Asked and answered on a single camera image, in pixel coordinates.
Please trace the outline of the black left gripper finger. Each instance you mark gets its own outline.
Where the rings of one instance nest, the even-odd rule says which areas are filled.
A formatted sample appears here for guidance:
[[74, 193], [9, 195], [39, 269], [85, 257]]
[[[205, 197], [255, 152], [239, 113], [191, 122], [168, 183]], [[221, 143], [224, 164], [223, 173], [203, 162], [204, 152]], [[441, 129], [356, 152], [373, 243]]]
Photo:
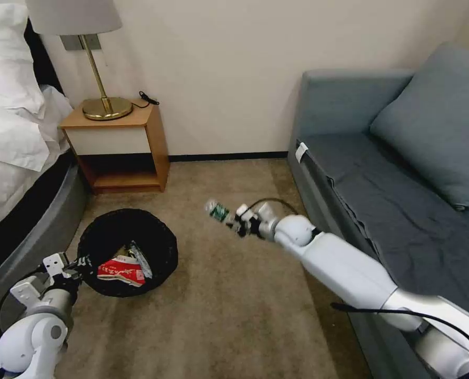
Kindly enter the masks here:
[[85, 278], [92, 274], [92, 262], [89, 256], [78, 257], [72, 262], [66, 262], [62, 269], [64, 278]]

